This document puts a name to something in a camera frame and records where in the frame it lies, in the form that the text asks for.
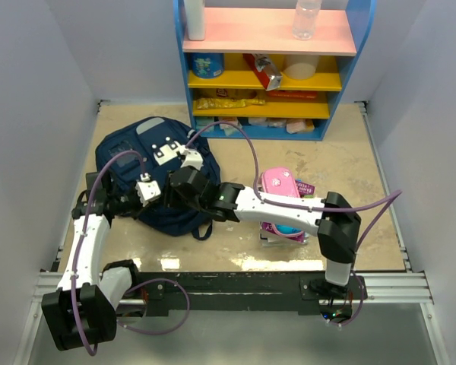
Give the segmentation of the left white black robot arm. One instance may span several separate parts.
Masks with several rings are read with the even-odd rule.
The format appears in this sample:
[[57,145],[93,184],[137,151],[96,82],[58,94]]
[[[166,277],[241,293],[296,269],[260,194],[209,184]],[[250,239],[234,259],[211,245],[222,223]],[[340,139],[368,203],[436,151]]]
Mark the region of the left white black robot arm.
[[137,214],[161,196],[159,184],[142,174],[126,192],[112,174],[88,173],[87,188],[71,212],[74,238],[65,272],[54,292],[44,294],[42,311],[60,351],[97,345],[116,336],[116,309],[122,297],[134,298],[142,280],[131,259],[100,266],[100,256],[115,217]]

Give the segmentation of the navy blue backpack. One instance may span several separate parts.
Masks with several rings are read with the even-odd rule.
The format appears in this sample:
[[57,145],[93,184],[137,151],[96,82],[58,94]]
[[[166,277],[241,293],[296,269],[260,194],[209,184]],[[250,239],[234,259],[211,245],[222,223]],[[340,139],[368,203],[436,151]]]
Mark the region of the navy blue backpack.
[[[107,135],[96,147],[95,162],[97,170],[115,155],[123,151],[137,151],[144,158],[144,166],[150,177],[157,181],[162,189],[168,172],[177,170],[182,165],[178,157],[179,146],[185,145],[195,134],[195,130],[186,124],[164,116],[151,116],[134,122]],[[220,183],[220,166],[211,152],[208,140],[197,137],[190,145],[203,157],[201,172],[213,183]],[[141,168],[135,155],[120,157],[110,168],[113,181],[119,192],[125,193],[135,185]],[[195,239],[204,241],[210,238],[213,223],[209,215],[190,208],[168,208],[161,199],[156,200],[151,208],[138,215],[138,220],[149,227],[169,236],[191,234]],[[199,231],[207,224],[206,233]]]

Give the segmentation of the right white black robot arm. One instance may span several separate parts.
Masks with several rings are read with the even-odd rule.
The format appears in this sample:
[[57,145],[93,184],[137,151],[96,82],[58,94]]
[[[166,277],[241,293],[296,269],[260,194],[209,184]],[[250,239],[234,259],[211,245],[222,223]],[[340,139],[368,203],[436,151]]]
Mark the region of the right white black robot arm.
[[216,184],[194,167],[182,167],[168,174],[164,202],[195,209],[214,221],[267,222],[308,233],[318,239],[326,258],[325,277],[311,281],[310,290],[334,299],[350,290],[361,217],[339,193],[325,198],[272,195],[234,182]]

